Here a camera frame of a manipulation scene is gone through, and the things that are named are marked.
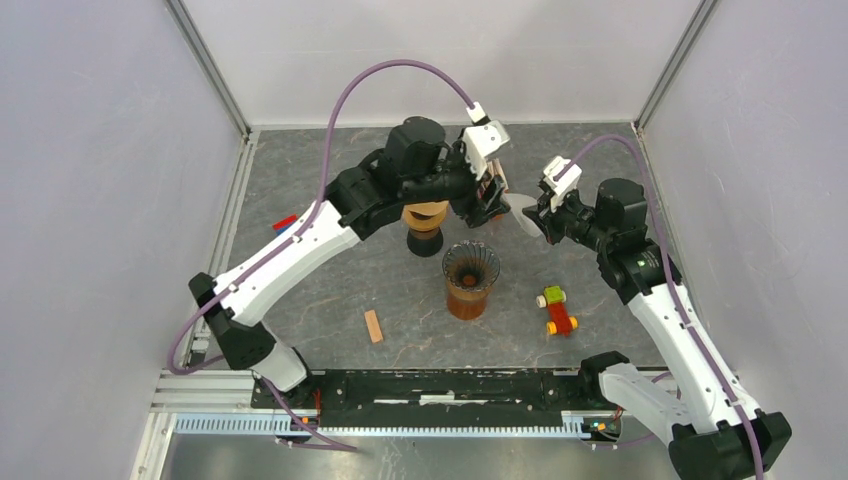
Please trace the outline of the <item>orange coffee filter box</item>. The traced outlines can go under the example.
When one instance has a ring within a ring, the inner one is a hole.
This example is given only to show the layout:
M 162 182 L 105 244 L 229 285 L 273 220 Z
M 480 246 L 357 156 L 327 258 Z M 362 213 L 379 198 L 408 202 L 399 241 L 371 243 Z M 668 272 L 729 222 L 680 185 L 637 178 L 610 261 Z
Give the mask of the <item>orange coffee filter box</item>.
M 509 184 L 499 159 L 490 160 L 487 164 L 489 176 L 492 179 L 499 178 L 505 193 L 509 191 Z

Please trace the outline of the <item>light wooden ring holder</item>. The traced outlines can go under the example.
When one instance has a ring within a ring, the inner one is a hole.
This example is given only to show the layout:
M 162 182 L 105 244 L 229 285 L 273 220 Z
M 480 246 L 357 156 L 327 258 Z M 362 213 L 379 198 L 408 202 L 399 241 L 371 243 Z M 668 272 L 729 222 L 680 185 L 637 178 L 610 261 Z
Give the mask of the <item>light wooden ring holder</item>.
M 405 211 L 403 220 L 406 223 L 409 233 L 413 238 L 419 240 L 429 240 L 436 237 L 440 233 L 441 224 L 446 215 L 422 215 L 412 211 Z

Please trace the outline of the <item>red blue small object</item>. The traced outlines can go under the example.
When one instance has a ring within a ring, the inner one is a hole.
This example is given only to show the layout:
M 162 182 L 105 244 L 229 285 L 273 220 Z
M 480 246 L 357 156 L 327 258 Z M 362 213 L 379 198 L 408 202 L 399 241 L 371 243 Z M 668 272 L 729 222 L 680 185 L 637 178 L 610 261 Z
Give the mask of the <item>red blue small object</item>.
M 297 215 L 289 215 L 282 220 L 274 223 L 272 225 L 272 229 L 276 235 L 281 235 L 287 229 L 289 229 L 296 221 L 298 220 Z

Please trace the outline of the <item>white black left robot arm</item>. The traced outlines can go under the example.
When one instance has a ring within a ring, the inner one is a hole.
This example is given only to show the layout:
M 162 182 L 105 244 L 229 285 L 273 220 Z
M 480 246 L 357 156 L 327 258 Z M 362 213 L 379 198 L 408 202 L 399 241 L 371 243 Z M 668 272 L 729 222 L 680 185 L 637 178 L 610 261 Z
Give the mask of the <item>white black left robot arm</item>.
M 265 314 L 326 261 L 399 221 L 407 205 L 446 201 L 470 228 L 508 212 L 504 183 L 488 172 L 508 141 L 504 126 L 488 118 L 448 143 L 439 123 L 409 117 L 259 252 L 216 277 L 196 274 L 188 288 L 228 366 L 264 378 L 288 406 L 306 405 L 314 394 L 309 369 L 263 325 Z

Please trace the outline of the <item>small wooden block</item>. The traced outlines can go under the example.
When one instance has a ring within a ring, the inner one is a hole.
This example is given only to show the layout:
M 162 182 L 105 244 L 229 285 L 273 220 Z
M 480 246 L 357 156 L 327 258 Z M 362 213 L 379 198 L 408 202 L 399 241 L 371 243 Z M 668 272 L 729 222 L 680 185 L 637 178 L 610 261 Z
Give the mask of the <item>small wooden block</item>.
M 366 311 L 364 313 L 364 319 L 371 342 L 373 344 L 382 342 L 384 336 L 376 311 L 373 309 Z

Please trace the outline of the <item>orange glass carafe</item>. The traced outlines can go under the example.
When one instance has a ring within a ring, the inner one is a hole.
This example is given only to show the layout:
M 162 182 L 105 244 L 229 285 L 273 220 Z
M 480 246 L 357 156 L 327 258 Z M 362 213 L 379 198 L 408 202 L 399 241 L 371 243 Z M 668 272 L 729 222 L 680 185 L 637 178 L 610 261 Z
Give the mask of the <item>orange glass carafe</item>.
M 449 291 L 446 296 L 447 309 L 460 320 L 473 320 L 484 312 L 488 296 L 486 292 L 466 294 Z

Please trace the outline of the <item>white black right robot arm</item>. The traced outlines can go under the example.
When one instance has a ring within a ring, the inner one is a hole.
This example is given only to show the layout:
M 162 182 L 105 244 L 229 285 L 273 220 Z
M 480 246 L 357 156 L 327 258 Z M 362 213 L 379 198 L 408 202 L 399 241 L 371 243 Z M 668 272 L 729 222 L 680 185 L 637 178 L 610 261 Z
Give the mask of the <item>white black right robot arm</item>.
M 682 479 L 761 478 L 792 435 L 786 417 L 765 412 L 720 358 L 688 302 L 674 264 L 648 235 L 642 185 L 603 181 L 594 205 L 573 183 L 539 183 L 522 210 L 550 244 L 568 238 L 596 253 L 602 279 L 649 333 L 682 396 L 645 379 L 621 353 L 580 365 L 577 392 L 591 408 L 622 407 L 667 448 Z

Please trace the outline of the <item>colourful toy car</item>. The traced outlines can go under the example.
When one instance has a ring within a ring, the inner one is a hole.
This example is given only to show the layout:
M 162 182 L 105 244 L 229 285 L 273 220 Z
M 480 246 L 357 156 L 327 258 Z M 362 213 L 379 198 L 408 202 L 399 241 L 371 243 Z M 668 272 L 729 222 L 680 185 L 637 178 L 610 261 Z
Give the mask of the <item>colourful toy car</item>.
M 536 306 L 548 313 L 546 330 L 549 335 L 568 337 L 578 328 L 577 318 L 568 313 L 566 299 L 564 290 L 556 285 L 545 287 L 535 299 Z

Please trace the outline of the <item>brown paper coffee filter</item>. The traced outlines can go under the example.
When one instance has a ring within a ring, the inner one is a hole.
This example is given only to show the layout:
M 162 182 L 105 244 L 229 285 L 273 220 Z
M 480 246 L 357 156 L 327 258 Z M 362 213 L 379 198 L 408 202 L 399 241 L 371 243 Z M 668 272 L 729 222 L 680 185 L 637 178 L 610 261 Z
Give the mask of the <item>brown paper coffee filter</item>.
M 447 216 L 448 206 L 448 201 L 406 205 L 403 209 L 402 218 L 407 223 L 441 223 Z

